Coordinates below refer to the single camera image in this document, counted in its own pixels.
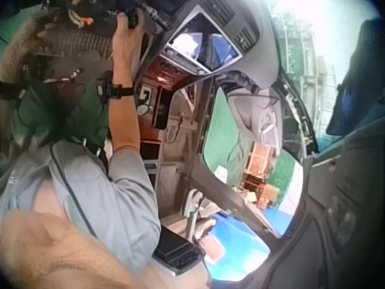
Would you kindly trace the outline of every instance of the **car window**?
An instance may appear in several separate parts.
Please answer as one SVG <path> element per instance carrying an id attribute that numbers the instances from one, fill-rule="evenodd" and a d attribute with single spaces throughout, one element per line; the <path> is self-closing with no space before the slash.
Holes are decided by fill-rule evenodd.
<path id="1" fill-rule="evenodd" d="M 279 234 L 285 233 L 299 203 L 302 166 L 286 151 L 277 152 L 245 136 L 221 88 L 215 96 L 203 158 L 218 179 L 261 210 Z"/>
<path id="2" fill-rule="evenodd" d="M 378 13 L 370 1 L 266 2 L 282 69 L 307 108 L 320 151 L 385 115 L 385 106 L 377 102 L 385 79 L 381 79 L 384 51 L 377 42 L 381 29 L 372 20 Z"/>

